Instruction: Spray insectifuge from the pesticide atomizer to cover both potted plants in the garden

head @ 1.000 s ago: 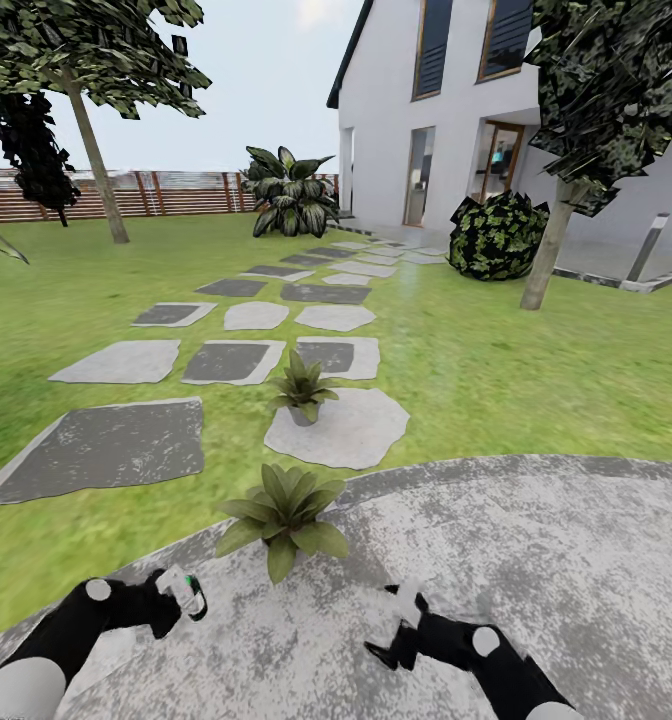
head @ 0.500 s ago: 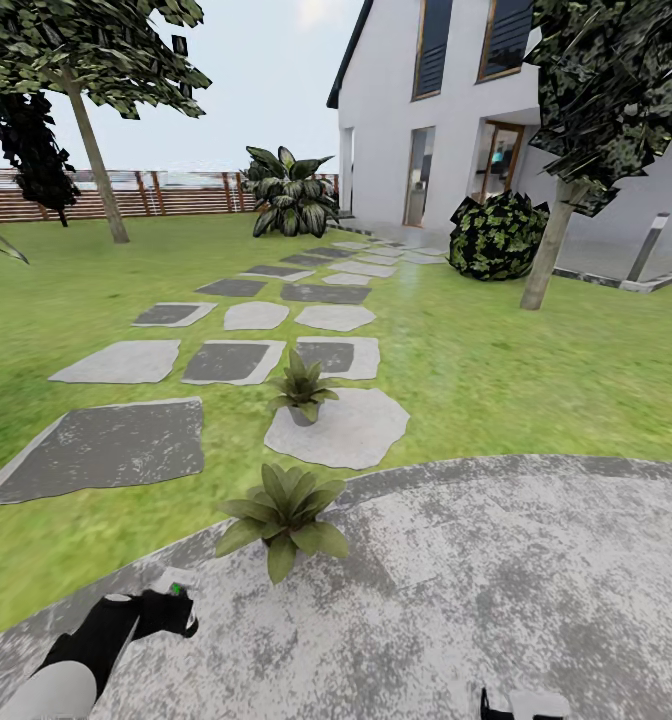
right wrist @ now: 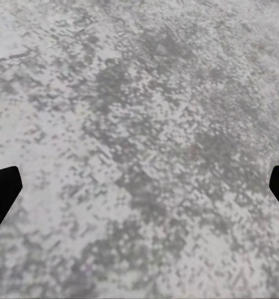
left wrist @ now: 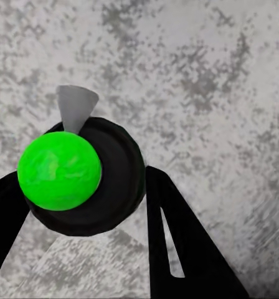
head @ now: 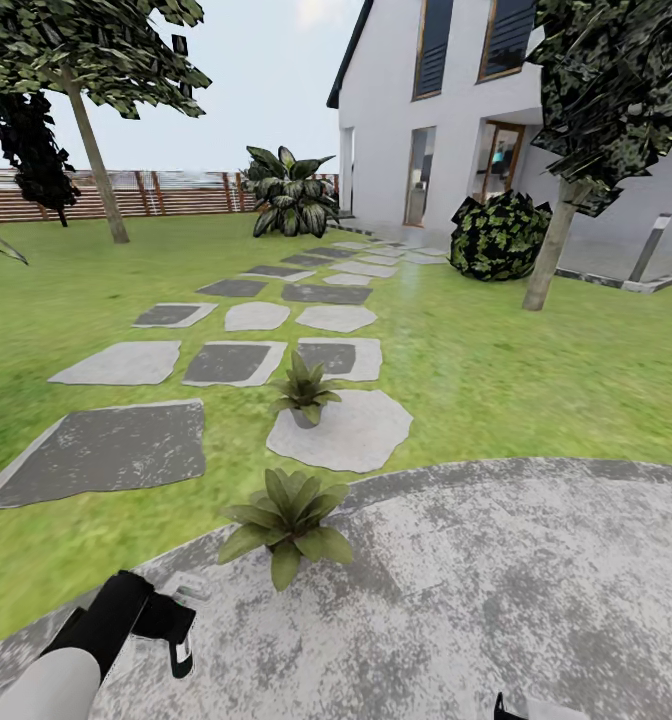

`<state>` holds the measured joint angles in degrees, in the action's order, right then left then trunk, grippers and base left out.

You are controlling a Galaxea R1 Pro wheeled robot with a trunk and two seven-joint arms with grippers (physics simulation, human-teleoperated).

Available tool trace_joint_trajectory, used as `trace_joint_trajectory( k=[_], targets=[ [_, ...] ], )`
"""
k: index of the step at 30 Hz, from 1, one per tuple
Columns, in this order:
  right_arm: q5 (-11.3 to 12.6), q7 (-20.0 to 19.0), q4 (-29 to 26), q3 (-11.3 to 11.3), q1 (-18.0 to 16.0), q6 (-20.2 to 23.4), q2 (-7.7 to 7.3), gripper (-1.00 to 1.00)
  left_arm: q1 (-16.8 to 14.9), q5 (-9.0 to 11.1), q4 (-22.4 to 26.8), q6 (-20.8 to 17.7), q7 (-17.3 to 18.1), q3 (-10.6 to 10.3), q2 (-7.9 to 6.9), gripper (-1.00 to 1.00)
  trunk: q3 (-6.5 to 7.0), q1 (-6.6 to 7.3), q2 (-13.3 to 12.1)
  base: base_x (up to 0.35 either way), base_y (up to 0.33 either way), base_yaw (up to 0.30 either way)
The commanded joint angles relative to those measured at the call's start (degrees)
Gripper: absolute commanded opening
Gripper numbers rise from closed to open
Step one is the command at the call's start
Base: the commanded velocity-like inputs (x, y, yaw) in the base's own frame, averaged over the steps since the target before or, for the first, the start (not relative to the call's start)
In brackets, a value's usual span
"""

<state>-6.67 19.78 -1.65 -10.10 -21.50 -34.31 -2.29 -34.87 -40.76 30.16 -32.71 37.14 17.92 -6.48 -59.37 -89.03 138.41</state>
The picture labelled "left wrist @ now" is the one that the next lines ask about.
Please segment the insectifuge atomizer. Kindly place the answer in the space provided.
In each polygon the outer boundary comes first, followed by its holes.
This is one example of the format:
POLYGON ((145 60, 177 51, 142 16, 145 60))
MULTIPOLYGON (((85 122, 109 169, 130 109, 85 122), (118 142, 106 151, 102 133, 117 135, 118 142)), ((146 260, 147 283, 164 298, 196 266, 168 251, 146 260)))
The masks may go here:
POLYGON ((89 116, 98 93, 71 84, 55 93, 62 121, 19 160, 24 199, 48 229, 68 237, 111 231, 147 196, 140 147, 122 126, 89 116))

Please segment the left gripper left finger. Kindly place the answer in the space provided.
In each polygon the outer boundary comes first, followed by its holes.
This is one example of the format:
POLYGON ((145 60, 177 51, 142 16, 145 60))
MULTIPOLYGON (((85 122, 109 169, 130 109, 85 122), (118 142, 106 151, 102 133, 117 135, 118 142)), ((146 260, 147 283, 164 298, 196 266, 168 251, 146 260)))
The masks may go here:
POLYGON ((30 211, 17 174, 0 179, 0 269, 30 211))

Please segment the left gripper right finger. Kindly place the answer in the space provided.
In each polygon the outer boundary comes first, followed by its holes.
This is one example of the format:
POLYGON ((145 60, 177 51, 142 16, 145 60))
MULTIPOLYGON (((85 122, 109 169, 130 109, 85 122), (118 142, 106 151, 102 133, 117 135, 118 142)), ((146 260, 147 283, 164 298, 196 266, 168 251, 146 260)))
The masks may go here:
POLYGON ((151 299, 252 299, 167 173, 147 166, 151 299), (185 278, 169 268, 161 207, 185 278))

